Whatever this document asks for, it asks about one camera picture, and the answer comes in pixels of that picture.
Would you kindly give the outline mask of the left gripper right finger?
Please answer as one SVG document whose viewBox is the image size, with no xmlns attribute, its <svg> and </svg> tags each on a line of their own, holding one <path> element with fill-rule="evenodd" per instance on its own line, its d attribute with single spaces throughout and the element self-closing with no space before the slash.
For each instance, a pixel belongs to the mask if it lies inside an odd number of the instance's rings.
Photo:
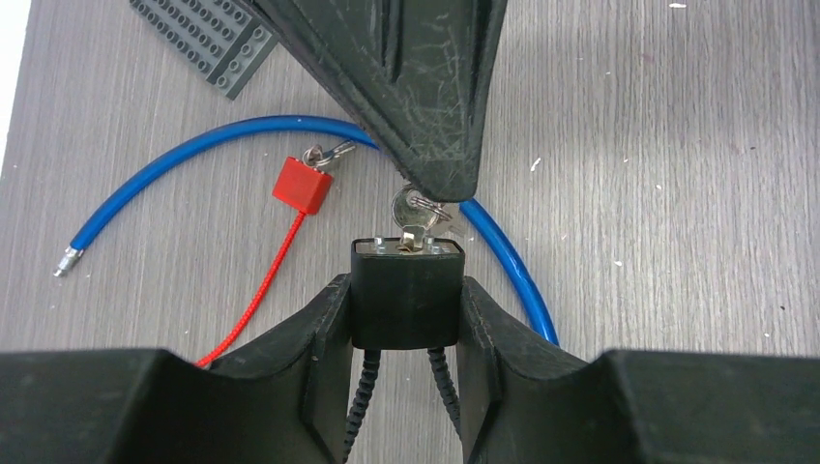
<svg viewBox="0 0 820 464">
<path fill-rule="evenodd" d="M 819 362 L 609 350 L 584 362 L 463 284 L 468 463 L 815 463 Z"/>
</svg>

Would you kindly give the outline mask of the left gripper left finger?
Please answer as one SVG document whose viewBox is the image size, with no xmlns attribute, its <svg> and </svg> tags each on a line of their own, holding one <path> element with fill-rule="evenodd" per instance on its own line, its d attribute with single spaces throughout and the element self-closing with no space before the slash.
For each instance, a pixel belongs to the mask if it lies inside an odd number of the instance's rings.
<svg viewBox="0 0 820 464">
<path fill-rule="evenodd" d="M 5 353 L 5 463 L 338 463 L 348 275 L 199 368 L 163 349 Z"/>
</svg>

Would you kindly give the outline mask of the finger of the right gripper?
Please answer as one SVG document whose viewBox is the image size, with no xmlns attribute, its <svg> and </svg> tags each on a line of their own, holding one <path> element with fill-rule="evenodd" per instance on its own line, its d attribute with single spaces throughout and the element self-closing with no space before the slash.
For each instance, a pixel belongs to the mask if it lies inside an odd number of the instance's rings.
<svg viewBox="0 0 820 464">
<path fill-rule="evenodd" d="M 257 1 L 282 45 L 439 202 L 478 187 L 503 1 Z"/>
</svg>

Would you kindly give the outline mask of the blue cable lock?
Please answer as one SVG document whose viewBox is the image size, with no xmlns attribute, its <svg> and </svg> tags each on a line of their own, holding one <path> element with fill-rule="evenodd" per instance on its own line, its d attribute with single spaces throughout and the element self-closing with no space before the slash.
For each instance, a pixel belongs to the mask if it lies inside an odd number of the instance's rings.
<svg viewBox="0 0 820 464">
<path fill-rule="evenodd" d="M 206 131 L 174 147 L 144 166 L 116 189 L 85 221 L 70 241 L 54 274 L 67 274 L 82 252 L 91 245 L 108 223 L 139 193 L 179 164 L 223 143 L 264 132 L 302 131 L 337 136 L 359 145 L 377 144 L 358 126 L 338 119 L 307 115 L 275 115 L 250 118 Z M 479 232 L 493 251 L 512 283 L 534 332 L 557 345 L 559 338 L 542 294 L 524 261 L 494 218 L 475 199 L 459 205 L 460 212 Z"/>
</svg>

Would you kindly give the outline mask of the small silver key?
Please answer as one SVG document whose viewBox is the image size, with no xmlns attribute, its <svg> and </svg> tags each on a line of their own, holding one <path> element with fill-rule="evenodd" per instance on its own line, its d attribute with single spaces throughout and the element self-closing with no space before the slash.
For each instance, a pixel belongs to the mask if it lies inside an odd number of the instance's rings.
<svg viewBox="0 0 820 464">
<path fill-rule="evenodd" d="M 302 163 L 314 170 L 327 172 L 340 158 L 355 151 L 356 148 L 356 144 L 351 140 L 343 141 L 328 150 L 315 144 L 303 152 Z"/>
</svg>

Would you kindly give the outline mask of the silver key pair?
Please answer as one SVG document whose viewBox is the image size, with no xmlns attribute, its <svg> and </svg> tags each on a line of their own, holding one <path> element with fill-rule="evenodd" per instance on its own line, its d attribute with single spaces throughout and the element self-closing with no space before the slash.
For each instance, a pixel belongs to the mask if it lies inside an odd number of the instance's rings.
<svg viewBox="0 0 820 464">
<path fill-rule="evenodd" d="M 412 185 L 405 185 L 395 194 L 392 218 L 401 228 L 397 246 L 401 252 L 442 254 L 448 250 L 441 236 L 450 233 L 463 237 L 466 232 L 457 203 L 430 200 Z"/>
</svg>

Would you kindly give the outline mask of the black cable padlock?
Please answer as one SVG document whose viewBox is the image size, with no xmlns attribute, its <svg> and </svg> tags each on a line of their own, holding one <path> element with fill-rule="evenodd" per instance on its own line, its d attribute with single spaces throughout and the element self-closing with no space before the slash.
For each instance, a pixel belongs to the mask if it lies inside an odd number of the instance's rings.
<svg viewBox="0 0 820 464">
<path fill-rule="evenodd" d="M 445 350 L 457 342 L 464 267 L 463 249 L 450 240 L 432 240 L 416 251 L 397 238 L 352 243 L 350 329 L 364 360 L 346 419 L 344 460 L 363 426 L 385 350 L 426 350 L 445 409 L 454 427 L 460 427 Z"/>
</svg>

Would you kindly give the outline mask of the red cable padlock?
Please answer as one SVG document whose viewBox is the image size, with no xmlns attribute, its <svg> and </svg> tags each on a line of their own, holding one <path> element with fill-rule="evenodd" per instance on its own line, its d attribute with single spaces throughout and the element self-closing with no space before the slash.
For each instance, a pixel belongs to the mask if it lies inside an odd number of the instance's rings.
<svg viewBox="0 0 820 464">
<path fill-rule="evenodd" d="M 197 367 L 205 368 L 212 364 L 237 341 L 246 329 L 267 296 L 305 219 L 308 216 L 315 216 L 320 211 L 332 183 L 333 176 L 316 167 L 311 167 L 293 157 L 285 160 L 274 184 L 272 195 L 280 202 L 294 209 L 296 216 L 247 309 L 222 342 L 195 363 Z"/>
</svg>

